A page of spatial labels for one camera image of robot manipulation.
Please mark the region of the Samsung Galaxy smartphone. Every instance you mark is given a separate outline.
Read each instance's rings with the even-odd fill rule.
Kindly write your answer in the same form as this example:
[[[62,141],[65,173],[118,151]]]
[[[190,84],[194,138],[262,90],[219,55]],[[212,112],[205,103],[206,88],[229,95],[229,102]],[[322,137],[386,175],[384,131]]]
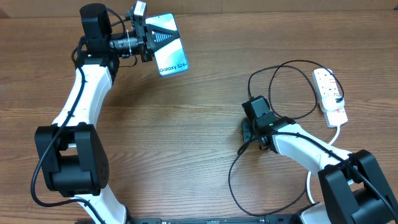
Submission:
[[[171,13],[148,17],[146,23],[179,32],[175,17]],[[154,52],[154,57],[159,75],[162,77],[185,72],[189,69],[181,37]]]

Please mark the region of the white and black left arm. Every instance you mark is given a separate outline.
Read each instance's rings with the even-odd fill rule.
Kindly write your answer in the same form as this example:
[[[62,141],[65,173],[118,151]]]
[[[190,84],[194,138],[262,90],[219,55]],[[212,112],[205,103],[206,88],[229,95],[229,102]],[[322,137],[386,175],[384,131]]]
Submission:
[[[146,3],[138,1],[118,19],[131,28],[114,34],[111,13],[101,3],[80,9],[84,35],[71,56],[75,82],[60,114],[35,132],[39,162],[34,175],[42,174],[47,188],[63,196],[63,204],[80,204],[92,223],[132,223],[108,184],[109,162],[96,131],[103,101],[123,58],[155,61],[161,76],[189,66],[173,14],[148,16]]]

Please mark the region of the white power strip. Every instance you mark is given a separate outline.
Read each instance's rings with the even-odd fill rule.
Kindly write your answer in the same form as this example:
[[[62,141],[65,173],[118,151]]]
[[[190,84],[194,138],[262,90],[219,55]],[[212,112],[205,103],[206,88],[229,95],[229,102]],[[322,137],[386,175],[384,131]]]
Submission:
[[[330,74],[330,72],[331,70],[326,71],[324,68],[318,68],[312,72],[312,78],[315,84],[315,90],[317,93],[319,105],[322,96],[340,95],[337,82],[335,78]],[[323,115],[326,121],[326,125],[329,128],[341,126],[348,121],[345,107],[336,111],[331,111],[327,113],[323,112]]]

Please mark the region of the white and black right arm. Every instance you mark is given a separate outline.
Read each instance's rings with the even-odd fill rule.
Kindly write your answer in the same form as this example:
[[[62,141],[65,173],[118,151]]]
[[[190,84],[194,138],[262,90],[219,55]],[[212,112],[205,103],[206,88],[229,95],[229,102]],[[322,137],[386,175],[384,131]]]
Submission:
[[[389,223],[397,200],[376,160],[366,150],[338,149],[307,133],[288,117],[277,118],[263,96],[242,104],[242,154],[252,142],[287,156],[318,176],[323,201],[300,211],[297,223]]]

